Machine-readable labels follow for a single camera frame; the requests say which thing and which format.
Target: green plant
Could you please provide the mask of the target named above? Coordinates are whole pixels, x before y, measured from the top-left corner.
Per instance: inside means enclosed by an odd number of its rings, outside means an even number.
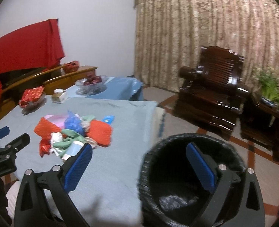
[[[275,102],[279,108],[279,78],[273,69],[260,70],[254,72],[255,79],[258,80],[261,95],[268,100]]]

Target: tiled floor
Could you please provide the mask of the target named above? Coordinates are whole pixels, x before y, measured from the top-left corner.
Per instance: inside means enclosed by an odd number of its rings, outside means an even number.
[[[167,112],[162,138],[186,132],[197,132],[222,139],[213,131],[207,131],[205,126],[205,129],[202,129],[195,124],[174,117],[172,114],[177,100],[176,93],[149,86],[144,86],[143,93],[146,100],[158,102],[159,106]],[[273,161],[271,151],[241,138],[239,121],[237,121],[229,143],[235,147],[246,165],[255,170],[264,201],[266,227],[272,226],[279,215],[279,163]],[[8,191],[16,177],[11,174],[3,177],[3,180],[7,183],[5,189]]]

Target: wooden cabinet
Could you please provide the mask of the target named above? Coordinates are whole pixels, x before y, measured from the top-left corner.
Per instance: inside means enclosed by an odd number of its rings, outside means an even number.
[[[74,85],[75,81],[85,78],[87,73],[92,72],[95,75],[96,68],[96,66],[81,66],[76,72],[50,79],[43,83],[44,91],[47,95],[52,95],[55,89],[67,89]]]
[[[0,120],[18,105],[25,89],[31,89],[43,85],[45,93],[52,95],[55,89],[67,89],[74,85],[75,81],[86,77],[87,73],[95,75],[96,66],[81,66],[76,72],[61,74],[63,66],[50,69],[45,72],[36,73],[9,85],[2,90],[0,103]]]
[[[251,93],[240,116],[241,137],[273,151],[273,160],[279,161],[279,111]]]

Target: glass bowl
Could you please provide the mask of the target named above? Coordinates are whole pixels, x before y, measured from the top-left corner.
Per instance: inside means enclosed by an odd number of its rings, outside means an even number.
[[[89,85],[84,85],[87,81],[86,78],[77,80],[75,85],[79,87],[79,89],[75,92],[77,95],[95,95],[101,93],[106,90],[106,81],[108,77],[105,75],[101,75],[102,81],[100,83],[93,83]]]

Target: potted plant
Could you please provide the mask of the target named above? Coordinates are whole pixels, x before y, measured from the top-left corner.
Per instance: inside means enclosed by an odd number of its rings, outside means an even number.
[[[255,79],[258,81],[261,100],[268,106],[279,109],[279,77],[271,68],[255,69]]]

